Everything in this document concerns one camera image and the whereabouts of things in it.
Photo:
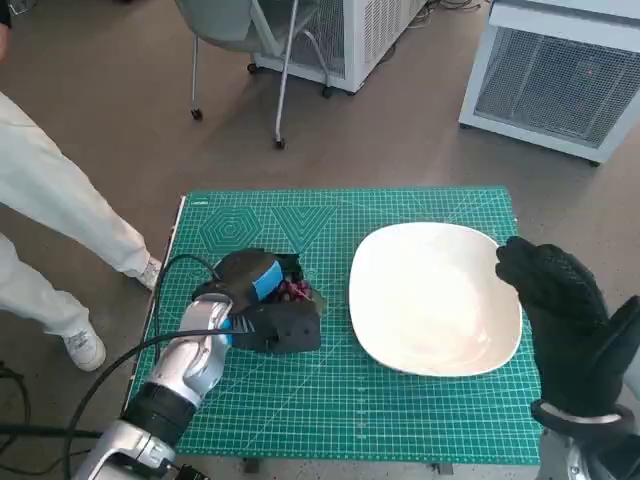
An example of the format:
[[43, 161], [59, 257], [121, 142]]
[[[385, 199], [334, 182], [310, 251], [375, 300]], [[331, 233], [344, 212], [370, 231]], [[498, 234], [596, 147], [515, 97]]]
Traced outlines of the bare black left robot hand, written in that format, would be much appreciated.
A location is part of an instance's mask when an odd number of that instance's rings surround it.
[[244, 310], [267, 299], [285, 281], [304, 280], [298, 254], [246, 248], [226, 255], [215, 267], [217, 286]]

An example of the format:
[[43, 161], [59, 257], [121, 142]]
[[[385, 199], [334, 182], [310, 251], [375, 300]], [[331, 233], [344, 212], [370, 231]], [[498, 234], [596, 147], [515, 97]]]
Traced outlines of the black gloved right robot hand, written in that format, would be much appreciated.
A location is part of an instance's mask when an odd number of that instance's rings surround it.
[[553, 244], [512, 236], [496, 256], [531, 325], [541, 399], [577, 417], [613, 413], [639, 349], [639, 297], [609, 314], [591, 271]]

